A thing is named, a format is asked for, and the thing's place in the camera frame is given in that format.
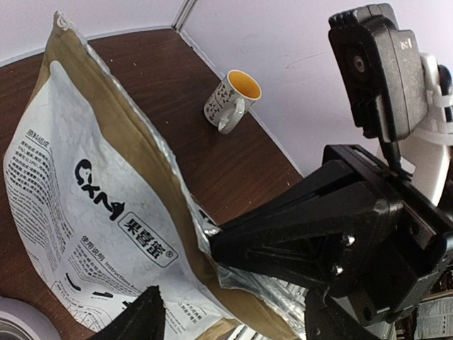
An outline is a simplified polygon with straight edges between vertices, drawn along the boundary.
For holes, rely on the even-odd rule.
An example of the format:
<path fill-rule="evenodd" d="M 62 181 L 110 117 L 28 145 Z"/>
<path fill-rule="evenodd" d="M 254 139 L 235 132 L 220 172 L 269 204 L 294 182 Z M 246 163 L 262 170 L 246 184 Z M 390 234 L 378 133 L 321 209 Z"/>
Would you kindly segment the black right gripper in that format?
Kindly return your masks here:
<path fill-rule="evenodd" d="M 213 259 L 346 294 L 363 326 L 407 317 L 452 261 L 452 221 L 358 145 L 328 145 L 354 183 L 210 239 Z"/>

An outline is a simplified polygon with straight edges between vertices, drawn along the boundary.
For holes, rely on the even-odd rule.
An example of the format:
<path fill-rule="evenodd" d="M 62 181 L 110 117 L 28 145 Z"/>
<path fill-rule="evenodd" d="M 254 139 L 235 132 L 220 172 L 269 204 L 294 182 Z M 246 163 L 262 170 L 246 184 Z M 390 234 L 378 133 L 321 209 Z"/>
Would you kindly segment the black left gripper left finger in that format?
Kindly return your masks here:
<path fill-rule="evenodd" d="M 149 286 L 92 340 L 164 340 L 166 309 L 159 286 Z"/>

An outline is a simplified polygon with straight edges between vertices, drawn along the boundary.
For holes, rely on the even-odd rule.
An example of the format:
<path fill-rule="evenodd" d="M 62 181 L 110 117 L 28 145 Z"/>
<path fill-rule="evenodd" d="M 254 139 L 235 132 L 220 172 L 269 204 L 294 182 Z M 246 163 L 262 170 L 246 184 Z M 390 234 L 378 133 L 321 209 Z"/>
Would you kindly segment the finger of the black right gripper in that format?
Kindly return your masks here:
<path fill-rule="evenodd" d="M 346 187 L 360 179 L 360 175 L 343 160 L 332 159 L 323 164 L 314 173 L 286 190 L 283 194 L 270 202 L 253 209 L 229 222 L 229 229 L 233 230 L 252 221 L 263 222 L 265 218 L 283 213 L 285 209 L 293 208 L 300 203 L 307 203 L 311 199 L 320 198 Z"/>

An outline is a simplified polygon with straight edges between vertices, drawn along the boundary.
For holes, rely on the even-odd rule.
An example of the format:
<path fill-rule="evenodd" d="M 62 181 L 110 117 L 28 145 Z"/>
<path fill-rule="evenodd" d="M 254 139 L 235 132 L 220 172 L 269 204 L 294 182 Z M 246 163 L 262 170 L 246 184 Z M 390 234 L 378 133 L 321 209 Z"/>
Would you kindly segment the dog food bag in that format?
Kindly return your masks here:
<path fill-rule="evenodd" d="M 217 339 L 239 325 L 305 338 L 304 309 L 289 316 L 276 280 L 239 274 L 239 287 L 226 283 L 171 148 L 60 12 L 3 166 L 36 272 L 95 334 L 159 286 L 164 339 Z"/>

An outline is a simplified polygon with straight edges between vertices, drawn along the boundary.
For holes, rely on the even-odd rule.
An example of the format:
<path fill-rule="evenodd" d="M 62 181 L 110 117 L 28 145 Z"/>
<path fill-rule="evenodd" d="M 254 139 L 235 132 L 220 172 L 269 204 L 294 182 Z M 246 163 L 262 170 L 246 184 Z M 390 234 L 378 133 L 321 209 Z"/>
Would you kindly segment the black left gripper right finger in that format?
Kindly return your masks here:
<path fill-rule="evenodd" d="M 304 322 L 307 339 L 365 340 L 375 339 L 332 297 L 310 288 L 305 297 Z"/>

